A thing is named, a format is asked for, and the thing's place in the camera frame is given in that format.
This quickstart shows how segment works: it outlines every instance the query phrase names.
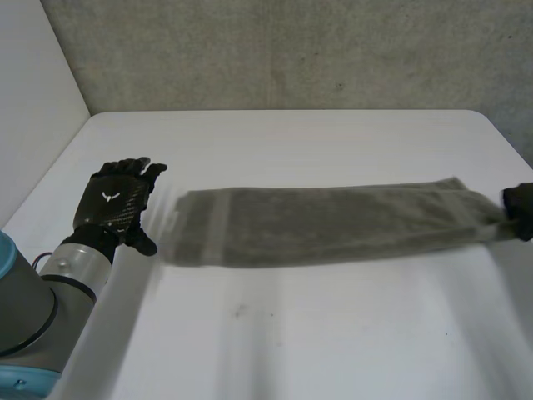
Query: gray robot arm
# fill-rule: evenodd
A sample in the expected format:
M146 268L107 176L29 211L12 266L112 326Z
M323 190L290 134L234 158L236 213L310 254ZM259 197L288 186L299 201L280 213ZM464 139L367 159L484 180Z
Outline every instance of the gray robot arm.
M141 175L148 163L107 163L91 177L73 235L40 274L0 231L0 399L45 398L52 391L109 278L118 245L145 255L157 251L140 227L140 214L166 166L153 164Z
M98 250L64 243L39 276L17 251L0 279L0 398L52 391L111 269Z

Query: table surface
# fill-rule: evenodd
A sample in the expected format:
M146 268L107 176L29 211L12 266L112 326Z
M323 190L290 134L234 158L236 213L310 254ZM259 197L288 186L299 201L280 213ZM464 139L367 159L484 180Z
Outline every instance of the table surface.
M61 399L532 398L529 243L273 269L172 265L192 189L335 187L456 176L499 201L533 172L469 111L112 112L92 117L5 228L28 259L70 234L106 161L168 164L120 248Z

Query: concrete wall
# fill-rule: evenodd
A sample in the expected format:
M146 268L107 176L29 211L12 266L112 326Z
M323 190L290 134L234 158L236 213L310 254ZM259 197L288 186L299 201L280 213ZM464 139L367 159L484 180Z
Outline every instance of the concrete wall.
M41 3L2 0L0 228L88 118Z
M466 108L533 163L531 0L42 2L92 113Z

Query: folded towel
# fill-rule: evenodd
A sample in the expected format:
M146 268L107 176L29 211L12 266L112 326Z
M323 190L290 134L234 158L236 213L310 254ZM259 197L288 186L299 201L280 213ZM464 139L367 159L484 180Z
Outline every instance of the folded towel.
M189 192L178 265L278 267L388 258L513 238L503 210L457 178L401 185Z

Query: dark stain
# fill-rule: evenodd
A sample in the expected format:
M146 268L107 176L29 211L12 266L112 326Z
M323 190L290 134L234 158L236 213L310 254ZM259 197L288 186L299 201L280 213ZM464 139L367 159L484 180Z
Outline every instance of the dark stain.
M247 305L246 304L240 304L239 307L237 307L237 310L233 313L233 317L235 319L239 319L240 317L242 317L244 315L246 310L247 310Z

